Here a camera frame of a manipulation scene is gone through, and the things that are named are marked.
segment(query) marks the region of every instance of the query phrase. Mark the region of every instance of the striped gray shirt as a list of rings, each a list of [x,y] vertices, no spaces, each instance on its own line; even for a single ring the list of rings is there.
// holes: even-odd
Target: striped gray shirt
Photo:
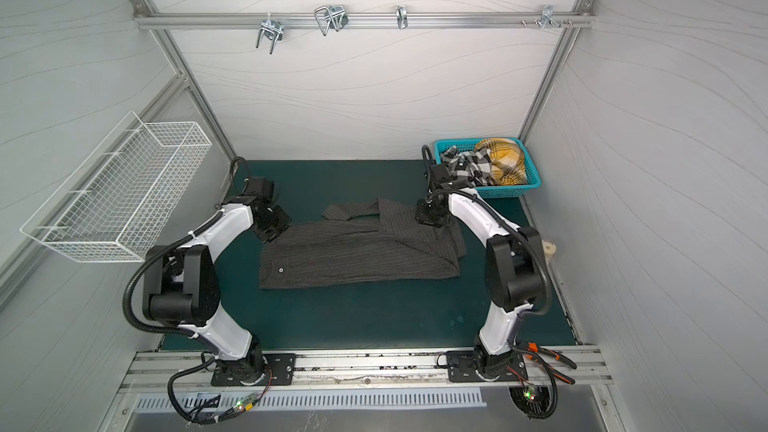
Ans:
[[[322,213],[328,220],[292,225],[264,245],[260,286],[310,288],[458,276],[458,258],[466,254],[458,224],[424,226],[415,214],[416,207],[388,198],[332,204]]]

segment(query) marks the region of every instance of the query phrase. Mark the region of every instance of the hanging rail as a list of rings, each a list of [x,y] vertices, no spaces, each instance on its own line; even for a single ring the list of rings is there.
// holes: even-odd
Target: hanging rail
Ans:
[[[390,13],[349,13],[345,29],[398,29],[402,27],[398,15]],[[134,20],[140,29],[189,30],[189,29],[253,29],[258,30],[267,14],[148,14]],[[314,14],[270,14],[285,30],[317,29]],[[552,24],[547,28],[577,29],[592,27],[593,15],[573,12],[553,12]],[[515,29],[540,27],[541,12],[492,12],[492,13],[413,13],[408,12],[409,29]]]

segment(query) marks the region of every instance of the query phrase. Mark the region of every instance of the metal hook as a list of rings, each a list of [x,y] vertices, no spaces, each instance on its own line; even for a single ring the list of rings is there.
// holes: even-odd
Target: metal hook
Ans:
[[[408,28],[408,11],[406,7],[398,5],[395,8],[395,14],[397,15],[397,28],[400,30]]]
[[[563,25],[563,23],[557,23],[554,20],[552,20],[552,13],[554,12],[554,8],[551,5],[547,5],[542,10],[542,18],[536,21],[536,24],[538,24],[539,28],[543,29],[545,27],[560,27]]]
[[[336,32],[339,32],[344,28],[346,24],[350,22],[349,17],[346,16],[344,6],[342,5],[329,5],[321,6],[315,9],[315,20],[317,25],[320,26],[320,32],[328,35],[331,25]]]
[[[275,50],[275,44],[278,40],[283,39],[283,26],[280,24],[280,22],[276,20],[272,20],[270,18],[270,15],[267,15],[266,20],[262,20],[261,22],[261,28],[259,29],[259,35],[256,38],[256,48],[259,48],[259,43],[261,43],[261,38],[266,37],[267,39],[271,40],[272,43],[270,44],[270,55]]]

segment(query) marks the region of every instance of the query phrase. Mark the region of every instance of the dark green mat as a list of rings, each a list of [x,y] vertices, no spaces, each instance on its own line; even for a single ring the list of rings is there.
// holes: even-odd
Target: dark green mat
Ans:
[[[278,184],[278,203],[294,222],[324,220],[322,210],[332,202],[364,202],[381,196],[416,204],[426,188],[419,160],[249,165],[253,175]],[[513,222],[528,224],[516,198],[488,202]],[[216,261],[221,301],[267,349],[472,346],[485,323],[490,299],[483,280],[485,249],[466,227],[463,231],[468,254],[461,260],[461,277],[266,291],[259,289],[262,244],[255,234],[246,232]],[[556,296],[552,310],[528,319],[519,337],[540,344],[574,344]],[[188,348],[199,349],[199,344],[169,336],[162,347]]]

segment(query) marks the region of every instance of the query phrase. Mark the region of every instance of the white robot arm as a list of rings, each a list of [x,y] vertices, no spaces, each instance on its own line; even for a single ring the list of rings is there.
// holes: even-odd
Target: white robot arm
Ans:
[[[416,220],[441,227],[458,218],[486,248],[485,285],[492,302],[472,360],[480,376],[494,380],[510,363],[520,318],[544,314],[552,300],[541,237],[535,229],[500,216],[475,189],[451,180],[444,165],[431,165],[429,177],[427,197],[417,203]],[[149,250],[123,296],[128,322],[141,331],[182,334],[202,342],[214,354],[218,370],[226,369],[242,384],[262,380],[265,359],[260,343],[222,307],[214,262],[244,231],[252,230],[268,242],[287,228],[289,218],[273,200],[273,183],[251,177],[242,193],[228,198],[205,224],[173,244]],[[138,320],[132,310],[131,297],[142,275],[144,316],[162,327]],[[531,300],[541,295],[546,303],[534,312]],[[172,403],[176,408],[175,398]],[[180,406],[177,411],[192,421]]]

